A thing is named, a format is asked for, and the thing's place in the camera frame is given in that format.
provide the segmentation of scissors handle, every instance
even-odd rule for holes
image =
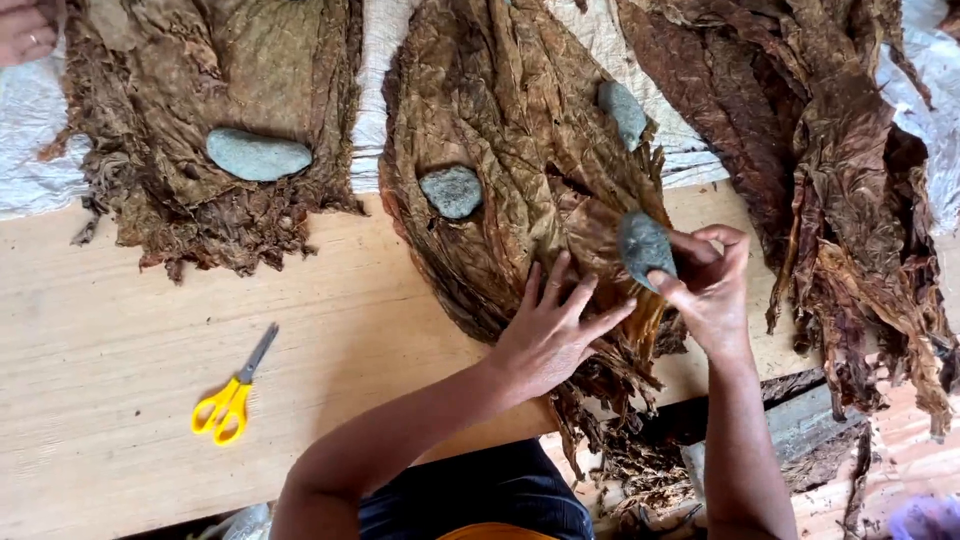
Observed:
[[[213,429],[213,442],[223,446],[240,436],[247,428],[247,396],[250,395],[251,384],[242,384],[233,377],[224,389],[213,396],[201,400],[193,408],[191,424],[194,433],[206,433]],[[204,418],[204,412],[213,407],[209,416]],[[223,420],[217,423],[217,418],[223,414]],[[236,420],[236,428],[228,431],[232,420]]]

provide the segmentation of purple object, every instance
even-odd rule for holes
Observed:
[[[960,502],[915,497],[890,518],[894,540],[960,540]]]

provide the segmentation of tobacco leaf pile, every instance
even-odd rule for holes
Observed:
[[[650,150],[652,128],[627,152],[596,106],[609,79],[540,0],[425,0],[384,83],[384,207],[464,332],[493,343],[519,307],[532,263],[549,271],[563,249],[572,255],[569,284],[575,273],[600,278],[588,316],[637,297],[636,311],[552,394],[575,469],[583,436],[575,428],[594,452],[606,448],[607,427],[584,409],[585,396],[620,414],[615,430],[637,432],[629,398],[639,394],[653,410],[661,388],[652,360],[664,302],[627,275],[615,233],[633,209],[669,226],[662,155]],[[482,206],[462,220],[439,215],[418,185],[454,164],[474,169],[483,185]],[[665,326],[684,331],[676,317]]]
[[[117,244],[142,246],[140,267],[162,263],[174,282],[185,262],[245,276],[313,253],[308,212],[363,212],[348,177],[361,17],[360,0],[70,0],[59,141],[92,141],[94,213],[75,243],[112,211]],[[216,127],[302,142],[313,163],[241,181],[205,154]]]
[[[931,435],[950,428],[958,344],[937,286],[924,160],[874,74],[902,53],[897,0],[618,0],[624,35],[670,104],[712,144],[778,273],[767,321],[796,307],[796,349],[824,355],[834,415],[884,406],[881,364],[917,387]]]

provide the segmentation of yellow scissors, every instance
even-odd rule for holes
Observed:
[[[213,430],[217,418],[221,415],[223,415],[223,420],[216,424],[216,430],[213,431],[213,442],[217,443],[218,446],[224,446],[243,433],[243,430],[247,427],[247,396],[250,394],[252,387],[253,372],[256,371],[256,366],[260,365],[260,360],[267,353],[267,349],[270,348],[270,344],[274,341],[279,330],[280,327],[276,323],[271,323],[267,333],[260,338],[260,343],[256,345],[256,349],[253,350],[253,354],[250,355],[250,359],[247,360],[247,364],[243,366],[240,373],[230,378],[230,382],[227,383],[227,386],[224,386],[223,390],[205,400],[201,400],[197,406],[193,407],[192,424],[194,433],[206,433]],[[211,406],[213,406],[213,410],[210,415],[203,419],[204,410]],[[227,431],[230,420],[234,418],[237,421],[236,429]]]

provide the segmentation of forearm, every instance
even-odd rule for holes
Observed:
[[[359,500],[454,432],[522,401],[503,379],[480,362],[353,418],[307,449],[285,491]]]
[[[709,363],[705,489],[711,525],[796,537],[793,507],[767,429],[749,346],[742,357],[718,357]]]

